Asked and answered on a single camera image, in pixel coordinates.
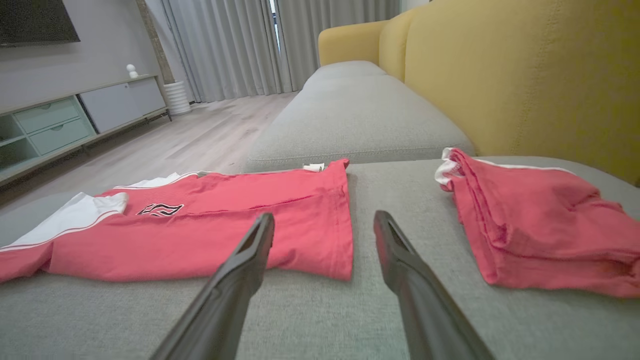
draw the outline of sofa seam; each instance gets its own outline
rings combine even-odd
[[[417,149],[397,149],[397,150],[384,150],[384,151],[359,151],[359,152],[340,152],[337,154],[316,154],[316,155],[311,155],[311,156],[298,156],[295,158],[279,158],[279,159],[252,159],[252,158],[248,158],[247,160],[250,161],[259,161],[259,162],[263,162],[263,163],[281,163],[281,162],[285,162],[285,161],[289,161],[289,160],[299,160],[299,159],[308,159],[308,158],[318,158],[321,156],[336,156],[336,155],[344,155],[345,157],[348,158],[349,155],[356,155],[356,154],[384,154],[384,153],[388,153],[388,152],[419,152],[419,151],[423,151],[423,150],[433,150],[433,149],[444,149],[445,147],[458,147],[460,146],[461,143],[457,143],[457,144],[452,144],[452,145],[444,145],[444,146],[436,146],[436,147],[421,147],[421,148],[417,148]]]

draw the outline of sofa seat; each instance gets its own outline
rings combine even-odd
[[[254,143],[244,171],[340,158],[352,163],[438,159],[443,147],[475,153],[458,127],[398,79],[368,61],[347,61],[321,67],[309,78]]]
[[[550,158],[485,159],[566,168],[640,218],[640,190],[599,170]],[[487,285],[458,223],[451,194],[433,180],[441,163],[349,166],[351,282],[268,270],[249,305],[237,358],[408,358],[398,301],[383,282],[374,241],[374,212],[384,209],[496,359],[637,359],[638,300]],[[45,198],[0,217],[2,229],[13,229],[11,238],[3,236],[0,245],[33,228],[73,195]],[[108,283],[39,273],[0,284],[0,348],[6,357],[146,359],[205,282]]]
[[[325,80],[382,75],[387,75],[387,73],[370,61],[345,61],[317,69],[316,72],[307,79],[303,88],[313,86],[313,84]]]

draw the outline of sofa armrest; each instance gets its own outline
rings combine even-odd
[[[320,66],[352,60],[366,60],[377,65],[380,33],[387,22],[366,22],[322,31],[318,36]]]

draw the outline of folded red shirt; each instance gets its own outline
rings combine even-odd
[[[275,218],[268,268],[348,281],[353,235],[345,169],[226,176],[173,174],[80,193],[0,248],[0,282],[38,269],[104,281],[212,275],[265,212]]]
[[[573,173],[445,149],[436,171],[489,284],[640,297],[640,222]]]

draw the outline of sofa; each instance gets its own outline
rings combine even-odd
[[[640,180],[639,5],[436,0],[324,30],[322,67],[246,172],[478,156],[576,161]]]
[[[322,32],[324,66],[255,144],[246,170],[351,159],[353,277],[267,271],[237,358],[408,358],[372,229],[384,209],[496,359],[637,359],[637,299],[487,285],[451,194],[433,180],[442,147],[457,146],[494,163],[565,168],[640,218],[637,14],[631,2],[436,0]],[[1,217],[0,246],[73,195]],[[39,273],[0,284],[0,352],[149,357],[205,282]]]

